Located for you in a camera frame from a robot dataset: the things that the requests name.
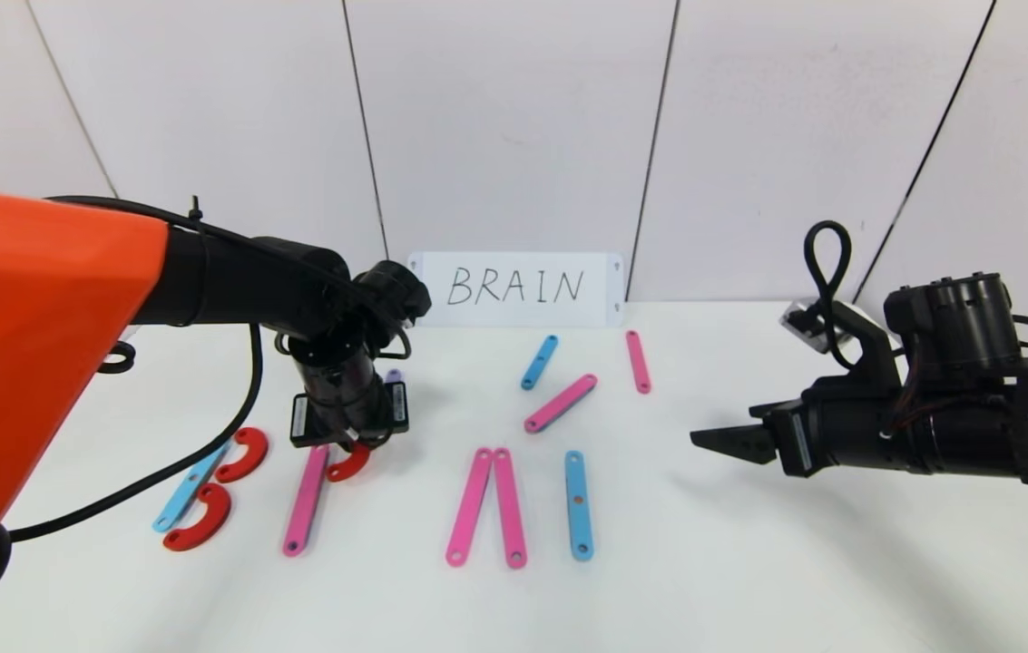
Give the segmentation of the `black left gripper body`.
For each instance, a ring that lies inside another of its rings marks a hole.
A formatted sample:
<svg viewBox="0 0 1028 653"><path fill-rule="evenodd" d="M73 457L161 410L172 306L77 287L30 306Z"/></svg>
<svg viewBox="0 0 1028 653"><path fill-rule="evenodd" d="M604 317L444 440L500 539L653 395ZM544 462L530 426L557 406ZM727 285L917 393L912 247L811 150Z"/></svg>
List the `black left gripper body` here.
<svg viewBox="0 0 1028 653"><path fill-rule="evenodd" d="M318 366L298 361L295 367L305 385L294 397L289 428L298 449L343 441L379 449L409 430L405 380L386 380L368 356Z"/></svg>

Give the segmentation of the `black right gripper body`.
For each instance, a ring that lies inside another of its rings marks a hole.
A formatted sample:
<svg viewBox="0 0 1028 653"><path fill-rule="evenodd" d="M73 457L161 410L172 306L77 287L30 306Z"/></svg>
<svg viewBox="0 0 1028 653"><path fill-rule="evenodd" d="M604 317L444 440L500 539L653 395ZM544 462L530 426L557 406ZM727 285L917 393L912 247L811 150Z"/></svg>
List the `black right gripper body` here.
<svg viewBox="0 0 1028 653"><path fill-rule="evenodd" d="M913 435L892 427L886 396L808 389L772 406L763 425L774 434L784 473L796 478L836 466L931 472Z"/></svg>

